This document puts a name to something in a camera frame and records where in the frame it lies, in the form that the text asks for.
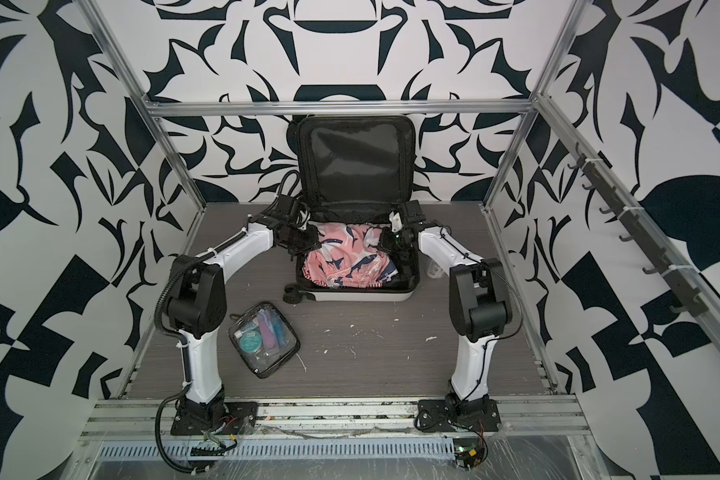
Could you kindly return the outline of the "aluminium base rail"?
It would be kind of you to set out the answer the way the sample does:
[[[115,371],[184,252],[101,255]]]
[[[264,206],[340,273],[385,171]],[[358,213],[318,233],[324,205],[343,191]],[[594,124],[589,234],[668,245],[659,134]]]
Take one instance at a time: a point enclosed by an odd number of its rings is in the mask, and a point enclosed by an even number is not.
[[[156,400],[98,403],[83,427],[84,440],[199,438],[200,428],[167,405],[159,414]],[[511,435],[587,435],[590,427],[572,396],[497,396],[475,413],[456,417],[435,398],[232,399],[220,420],[223,434],[279,437],[384,436],[460,431]]]

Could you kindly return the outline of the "aluminium cage frame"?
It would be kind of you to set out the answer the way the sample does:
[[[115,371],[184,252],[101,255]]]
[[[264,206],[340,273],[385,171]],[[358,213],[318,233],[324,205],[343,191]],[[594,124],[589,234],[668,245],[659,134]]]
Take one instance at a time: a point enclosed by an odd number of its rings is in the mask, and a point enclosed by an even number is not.
[[[555,135],[565,145],[566,150],[575,156],[575,147],[580,146],[585,155],[601,158],[594,147],[577,131],[566,118],[555,101],[548,95],[538,91],[527,100],[378,100],[378,101],[267,101],[267,102],[221,102],[221,103],[152,103],[141,91],[141,85],[129,66],[122,48],[104,15],[94,1],[80,1],[78,7],[84,20],[89,24],[93,36],[105,55],[112,62],[115,71],[121,77],[126,91],[135,103],[137,111],[146,122],[150,135],[156,140],[169,165],[177,172],[180,183],[187,188],[192,200],[204,209],[206,202],[192,180],[182,158],[176,151],[159,121],[163,117],[177,116],[211,116],[243,115],[243,116],[275,116],[315,114],[319,117],[337,116],[339,118],[352,115],[361,118],[390,114],[422,113],[518,113],[525,115],[525,120],[514,134],[512,143],[507,150],[510,157],[516,156],[520,141],[527,138],[534,118],[542,116]],[[720,353],[720,295],[715,293],[711,284],[703,279],[694,267],[691,271],[693,279],[699,282],[703,299],[708,303],[710,311],[694,317],[700,328],[705,332],[712,344]]]

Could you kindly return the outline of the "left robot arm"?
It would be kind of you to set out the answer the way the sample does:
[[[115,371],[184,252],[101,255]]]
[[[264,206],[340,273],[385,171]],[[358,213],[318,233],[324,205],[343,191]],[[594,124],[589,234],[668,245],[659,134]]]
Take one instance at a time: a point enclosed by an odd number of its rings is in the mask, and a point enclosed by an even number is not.
[[[263,211],[250,215],[244,226],[220,244],[172,263],[169,279],[155,305],[155,329],[177,341],[182,357],[183,380],[179,392],[161,401],[154,420],[158,454],[172,470],[200,475],[211,469],[192,461],[179,463],[165,449],[162,414],[170,403],[177,407],[175,420],[216,443],[213,454],[224,455],[237,446],[217,441],[225,429],[227,412],[223,381],[218,368],[218,333],[227,317],[227,282],[243,266],[275,246],[293,254],[316,244],[317,234],[308,225],[310,210],[294,188],[283,191]]]

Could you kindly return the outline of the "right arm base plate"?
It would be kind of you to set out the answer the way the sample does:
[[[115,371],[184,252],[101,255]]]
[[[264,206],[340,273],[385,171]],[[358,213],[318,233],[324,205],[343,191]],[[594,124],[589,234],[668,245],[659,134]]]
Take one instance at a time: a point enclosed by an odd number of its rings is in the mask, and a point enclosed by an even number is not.
[[[502,423],[497,403],[484,396],[477,400],[459,402],[444,400],[419,400],[414,427],[423,432],[498,432]]]

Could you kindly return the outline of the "clear toiletry pouch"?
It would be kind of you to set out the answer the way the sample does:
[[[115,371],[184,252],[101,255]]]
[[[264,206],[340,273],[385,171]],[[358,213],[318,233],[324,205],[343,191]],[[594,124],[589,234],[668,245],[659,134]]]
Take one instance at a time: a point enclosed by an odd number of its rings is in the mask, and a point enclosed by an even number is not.
[[[237,316],[228,337],[245,366],[259,379],[270,377],[301,348],[293,327],[269,301]]]

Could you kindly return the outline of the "black open suitcase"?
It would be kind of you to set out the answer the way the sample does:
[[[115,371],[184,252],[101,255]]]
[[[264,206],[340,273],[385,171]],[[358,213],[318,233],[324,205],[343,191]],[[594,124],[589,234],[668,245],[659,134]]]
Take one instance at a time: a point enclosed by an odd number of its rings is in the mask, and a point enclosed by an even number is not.
[[[389,214],[413,200],[415,127],[405,116],[305,117],[292,122],[287,141],[298,162],[297,179],[309,207],[309,223],[389,226]],[[420,281],[419,255],[394,261],[398,276],[382,288],[329,289],[307,280],[302,266],[309,252],[289,252],[295,281],[283,299],[401,301]]]

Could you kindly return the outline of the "blue lid plastic jar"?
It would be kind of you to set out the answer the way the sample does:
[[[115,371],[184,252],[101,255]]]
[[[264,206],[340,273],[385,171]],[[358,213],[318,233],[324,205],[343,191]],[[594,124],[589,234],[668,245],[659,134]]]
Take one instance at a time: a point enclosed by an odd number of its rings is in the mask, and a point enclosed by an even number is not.
[[[437,262],[430,259],[427,264],[426,275],[431,279],[440,279],[445,277],[447,273]]]

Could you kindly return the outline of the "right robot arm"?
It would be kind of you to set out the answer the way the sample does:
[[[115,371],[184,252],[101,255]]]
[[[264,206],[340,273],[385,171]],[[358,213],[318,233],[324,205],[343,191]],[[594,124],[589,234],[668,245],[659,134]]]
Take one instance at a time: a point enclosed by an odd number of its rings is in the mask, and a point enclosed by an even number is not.
[[[414,427],[422,432],[496,431],[500,423],[489,395],[493,352],[506,340],[514,317],[513,289],[501,262],[484,259],[461,245],[448,226],[426,219],[417,201],[405,202],[389,214],[382,248],[400,252],[414,247],[448,277],[448,313],[459,336],[450,391],[442,400],[421,400]]]

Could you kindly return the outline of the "wall hook rack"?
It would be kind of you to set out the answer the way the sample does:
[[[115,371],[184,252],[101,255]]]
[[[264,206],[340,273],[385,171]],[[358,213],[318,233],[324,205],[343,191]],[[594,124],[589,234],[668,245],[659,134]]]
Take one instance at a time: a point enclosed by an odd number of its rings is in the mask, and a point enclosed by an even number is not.
[[[619,239],[635,243],[648,260],[649,265],[642,269],[643,273],[660,276],[674,293],[678,303],[671,305],[670,310],[687,312],[693,317],[709,312],[699,282],[693,279],[693,267],[671,250],[669,240],[612,173],[605,160],[585,155],[580,146],[575,147],[575,156],[576,160],[569,167],[581,171],[588,180],[584,188],[597,192],[604,200],[606,206],[600,212],[615,218],[626,231]]]

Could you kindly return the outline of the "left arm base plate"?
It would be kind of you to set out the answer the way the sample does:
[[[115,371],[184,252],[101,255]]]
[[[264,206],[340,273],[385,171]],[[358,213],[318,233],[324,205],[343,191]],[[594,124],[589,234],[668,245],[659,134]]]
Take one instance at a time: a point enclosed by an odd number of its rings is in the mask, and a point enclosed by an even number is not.
[[[216,434],[240,434],[256,425],[259,404],[252,401],[199,404],[181,399],[170,434],[173,436],[201,435],[204,431]]]

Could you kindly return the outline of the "pink patterned shorts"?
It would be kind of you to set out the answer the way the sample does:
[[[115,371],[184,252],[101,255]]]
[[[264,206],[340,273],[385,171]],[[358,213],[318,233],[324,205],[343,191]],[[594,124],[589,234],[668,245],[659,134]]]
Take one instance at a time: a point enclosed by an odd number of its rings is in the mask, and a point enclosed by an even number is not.
[[[304,260],[302,274],[329,289],[382,288],[398,276],[391,256],[379,249],[382,228],[371,224],[315,224],[319,246]]]

